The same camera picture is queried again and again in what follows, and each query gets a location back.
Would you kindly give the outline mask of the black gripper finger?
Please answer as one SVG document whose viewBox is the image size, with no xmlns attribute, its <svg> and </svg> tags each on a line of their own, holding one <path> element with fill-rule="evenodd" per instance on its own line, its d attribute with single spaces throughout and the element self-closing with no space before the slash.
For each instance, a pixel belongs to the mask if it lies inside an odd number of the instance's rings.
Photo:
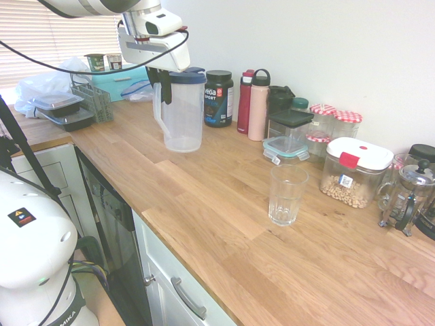
<svg viewBox="0 0 435 326">
<path fill-rule="evenodd" d="M 171 104 L 172 102 L 171 76 L 168 71 L 159 70 L 158 77 L 161 86 L 162 102 L 165 102 L 166 104 Z"/>
<path fill-rule="evenodd" d="M 160 82 L 158 76 L 158 69 L 146 66 L 145 70 L 147 71 L 148 80 L 151 86 L 153 86 L 155 83 Z"/>
</svg>

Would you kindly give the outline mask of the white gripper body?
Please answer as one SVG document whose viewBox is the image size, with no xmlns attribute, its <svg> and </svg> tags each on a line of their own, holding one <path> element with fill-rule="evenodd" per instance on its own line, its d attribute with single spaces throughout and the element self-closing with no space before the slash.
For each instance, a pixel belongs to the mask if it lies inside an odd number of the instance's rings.
<svg viewBox="0 0 435 326">
<path fill-rule="evenodd" d="M 136 41 L 124 27 L 118 28 L 120 49 L 126 62 L 165 71 L 182 72 L 190 66 L 187 38 L 183 33 L 174 32 Z"/>
</svg>

